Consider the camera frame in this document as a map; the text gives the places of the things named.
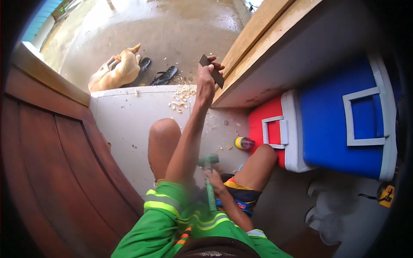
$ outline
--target shorts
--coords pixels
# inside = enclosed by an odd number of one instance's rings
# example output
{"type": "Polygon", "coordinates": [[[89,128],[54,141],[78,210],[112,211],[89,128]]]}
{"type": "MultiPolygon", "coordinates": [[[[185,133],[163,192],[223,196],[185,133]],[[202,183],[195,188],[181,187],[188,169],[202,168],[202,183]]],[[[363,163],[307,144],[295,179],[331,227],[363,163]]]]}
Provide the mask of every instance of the shorts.
{"type": "MultiPolygon", "coordinates": [[[[261,192],[238,184],[234,180],[234,177],[228,179],[224,185],[242,211],[245,212],[248,217],[251,217],[261,192]]],[[[216,207],[223,211],[222,202],[219,198],[216,198],[216,207]]]]}

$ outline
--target flip-flop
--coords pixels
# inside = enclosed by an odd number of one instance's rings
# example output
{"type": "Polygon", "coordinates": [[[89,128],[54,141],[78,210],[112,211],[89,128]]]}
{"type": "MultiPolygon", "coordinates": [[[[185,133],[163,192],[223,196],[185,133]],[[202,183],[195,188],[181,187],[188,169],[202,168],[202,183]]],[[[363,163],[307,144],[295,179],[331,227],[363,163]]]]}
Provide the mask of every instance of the flip-flop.
{"type": "Polygon", "coordinates": [[[151,61],[152,60],[148,57],[145,57],[144,59],[142,59],[139,62],[140,71],[136,79],[131,83],[122,85],[121,88],[138,87],[139,82],[142,80],[142,78],[145,76],[147,72],[148,66],[151,64],[151,61]]]}
{"type": "Polygon", "coordinates": [[[158,77],[155,76],[150,86],[167,85],[177,71],[178,68],[176,66],[171,66],[166,72],[158,72],[161,73],[161,75],[158,77]]]}

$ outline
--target person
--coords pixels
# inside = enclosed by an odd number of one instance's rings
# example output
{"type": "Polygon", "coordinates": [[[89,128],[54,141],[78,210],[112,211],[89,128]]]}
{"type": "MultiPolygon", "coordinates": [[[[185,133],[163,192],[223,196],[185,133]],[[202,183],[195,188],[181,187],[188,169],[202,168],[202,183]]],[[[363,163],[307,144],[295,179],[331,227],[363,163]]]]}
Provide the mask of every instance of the person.
{"type": "Polygon", "coordinates": [[[150,128],[148,161],[156,190],[147,192],[144,214],[120,241],[114,258],[291,257],[250,218],[277,161],[271,146],[259,146],[225,183],[216,170],[205,172],[216,193],[217,211],[210,212],[205,203],[190,203],[201,133],[215,94],[211,72],[224,68],[215,56],[208,59],[212,64],[198,66],[196,101],[182,134],[170,118],[150,128]]]}

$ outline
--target bottle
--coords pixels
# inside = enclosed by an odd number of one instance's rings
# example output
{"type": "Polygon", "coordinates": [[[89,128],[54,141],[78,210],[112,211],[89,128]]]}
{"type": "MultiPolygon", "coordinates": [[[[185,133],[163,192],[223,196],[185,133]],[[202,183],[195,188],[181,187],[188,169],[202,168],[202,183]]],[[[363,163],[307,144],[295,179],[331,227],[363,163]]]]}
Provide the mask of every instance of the bottle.
{"type": "Polygon", "coordinates": [[[255,145],[255,141],[251,140],[248,137],[238,137],[234,141],[235,147],[239,149],[249,149],[255,145]]]}

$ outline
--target dog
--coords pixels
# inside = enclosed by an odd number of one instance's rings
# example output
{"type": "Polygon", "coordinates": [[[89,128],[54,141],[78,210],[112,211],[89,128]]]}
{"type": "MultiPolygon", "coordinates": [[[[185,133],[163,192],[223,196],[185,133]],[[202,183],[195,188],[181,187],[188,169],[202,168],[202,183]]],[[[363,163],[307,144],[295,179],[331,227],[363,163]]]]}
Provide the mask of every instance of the dog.
{"type": "Polygon", "coordinates": [[[101,91],[120,88],[124,84],[133,82],[139,74],[140,55],[136,54],[140,44],[127,48],[119,55],[114,55],[105,62],[89,80],[89,91],[101,91]]]}

